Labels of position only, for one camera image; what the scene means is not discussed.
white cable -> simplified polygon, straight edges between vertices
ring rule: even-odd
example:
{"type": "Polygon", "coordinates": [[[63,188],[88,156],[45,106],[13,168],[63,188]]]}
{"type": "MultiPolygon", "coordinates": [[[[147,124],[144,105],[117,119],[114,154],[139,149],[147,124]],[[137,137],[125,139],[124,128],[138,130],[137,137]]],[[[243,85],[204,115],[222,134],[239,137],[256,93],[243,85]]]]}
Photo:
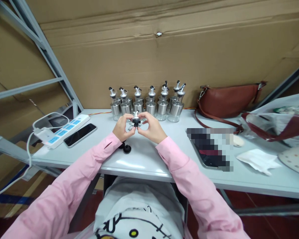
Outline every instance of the white cable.
{"type": "MultiPolygon", "coordinates": [[[[33,122],[33,124],[32,124],[32,128],[33,128],[33,129],[35,129],[35,124],[36,124],[38,121],[40,121],[40,120],[42,120],[43,118],[45,118],[45,117],[47,117],[47,116],[49,116],[49,115],[52,115],[52,114],[58,114],[58,115],[61,115],[61,116],[65,117],[65,118],[67,118],[67,123],[66,123],[66,124],[70,123],[70,119],[69,119],[68,117],[66,117],[65,115],[63,115],[63,114],[60,114],[60,113],[58,113],[58,112],[52,112],[52,113],[50,113],[50,114],[47,114],[47,115],[43,116],[42,118],[40,118],[40,119],[38,119],[38,120],[34,121],[34,122],[33,122]]],[[[58,127],[50,127],[50,128],[48,128],[48,129],[53,129],[53,128],[62,128],[63,126],[58,126],[58,127]]]]}
{"type": "MultiPolygon", "coordinates": [[[[70,122],[70,119],[69,119],[68,117],[66,117],[65,115],[62,115],[62,114],[60,114],[60,113],[58,113],[58,112],[52,112],[52,113],[47,114],[47,115],[43,116],[42,118],[36,120],[36,121],[32,124],[33,129],[35,129],[35,126],[34,126],[34,125],[35,125],[38,121],[42,120],[43,118],[45,118],[45,117],[47,117],[47,116],[49,116],[49,115],[51,115],[51,114],[59,114],[59,115],[61,115],[61,116],[64,116],[64,117],[67,118],[67,120],[68,120],[66,124],[68,124],[68,123],[70,122]]],[[[63,126],[59,126],[59,127],[50,127],[50,128],[48,128],[48,129],[61,128],[61,127],[63,127],[63,126]]],[[[5,192],[8,188],[10,188],[12,185],[14,185],[14,184],[15,184],[16,182],[18,182],[20,179],[24,178],[24,176],[27,174],[27,172],[29,171],[29,169],[32,167],[32,156],[31,156],[31,153],[30,153],[30,150],[29,150],[29,145],[30,145],[30,139],[31,139],[31,136],[32,136],[33,134],[34,134],[34,132],[32,132],[32,133],[29,135],[29,138],[28,138],[28,141],[27,141],[27,153],[28,153],[28,156],[29,156],[29,167],[25,170],[24,174],[23,174],[21,177],[17,178],[15,181],[13,181],[13,182],[10,183],[8,186],[6,186],[4,189],[2,189],[2,190],[0,191],[0,194],[2,194],[3,192],[5,192]]]]}
{"type": "Polygon", "coordinates": [[[32,167],[32,158],[31,158],[31,154],[30,154],[30,150],[29,150],[29,144],[30,144],[30,139],[31,139],[31,136],[34,134],[34,132],[32,132],[28,138],[28,141],[27,141],[27,153],[28,153],[28,156],[29,156],[29,167],[25,170],[24,174],[17,178],[15,181],[13,181],[12,183],[10,183],[8,186],[6,186],[4,189],[2,189],[0,191],[0,194],[2,194],[3,192],[5,192],[9,187],[11,187],[12,185],[14,185],[16,182],[18,182],[20,179],[22,179],[26,174],[27,172],[29,171],[29,169],[32,167]]]}

pink shirt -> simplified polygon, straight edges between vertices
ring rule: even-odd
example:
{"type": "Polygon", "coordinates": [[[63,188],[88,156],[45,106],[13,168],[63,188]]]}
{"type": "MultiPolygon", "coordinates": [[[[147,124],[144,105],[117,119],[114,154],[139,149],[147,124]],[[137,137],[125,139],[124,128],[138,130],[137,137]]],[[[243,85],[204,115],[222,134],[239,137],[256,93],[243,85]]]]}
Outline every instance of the pink shirt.
{"type": "MultiPolygon", "coordinates": [[[[84,193],[102,162],[122,143],[111,133],[69,166],[21,213],[2,238],[61,238],[67,235],[84,193]]],[[[199,238],[249,238],[243,224],[215,185],[170,137],[156,146],[179,191],[187,197],[197,218],[199,238]]],[[[184,226],[185,238],[192,238],[184,226]]]]}

orange wire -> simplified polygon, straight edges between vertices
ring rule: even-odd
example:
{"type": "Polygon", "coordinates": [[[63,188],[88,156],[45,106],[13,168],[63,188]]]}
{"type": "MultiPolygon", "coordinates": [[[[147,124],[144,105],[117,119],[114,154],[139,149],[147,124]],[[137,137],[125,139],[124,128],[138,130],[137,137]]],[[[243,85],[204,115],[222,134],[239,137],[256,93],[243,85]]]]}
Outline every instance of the orange wire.
{"type": "Polygon", "coordinates": [[[94,113],[94,114],[89,114],[89,115],[108,114],[108,113],[112,113],[112,111],[110,111],[110,112],[101,112],[101,113],[94,113]]]}

tissue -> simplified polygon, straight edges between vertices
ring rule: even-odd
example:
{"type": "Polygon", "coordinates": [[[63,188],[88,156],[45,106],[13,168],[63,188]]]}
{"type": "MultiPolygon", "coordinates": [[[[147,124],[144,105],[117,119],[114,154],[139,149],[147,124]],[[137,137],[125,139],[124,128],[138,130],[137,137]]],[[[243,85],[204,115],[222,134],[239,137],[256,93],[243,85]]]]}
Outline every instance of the tissue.
{"type": "Polygon", "coordinates": [[[270,168],[279,168],[280,164],[275,162],[277,159],[276,155],[267,154],[260,149],[253,149],[244,152],[236,157],[238,160],[248,163],[255,170],[262,172],[268,176],[271,173],[268,171],[270,168]]]}

power strip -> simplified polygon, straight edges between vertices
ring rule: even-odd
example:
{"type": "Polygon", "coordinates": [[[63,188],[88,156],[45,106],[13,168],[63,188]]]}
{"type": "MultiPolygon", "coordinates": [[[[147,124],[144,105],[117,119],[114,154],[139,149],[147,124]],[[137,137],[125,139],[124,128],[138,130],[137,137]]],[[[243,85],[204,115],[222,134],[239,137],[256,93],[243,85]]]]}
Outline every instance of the power strip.
{"type": "Polygon", "coordinates": [[[65,138],[75,133],[82,125],[90,120],[90,116],[88,115],[79,115],[71,122],[63,126],[57,132],[54,133],[54,137],[49,141],[43,141],[43,144],[47,145],[51,149],[55,149],[58,147],[65,138]]]}

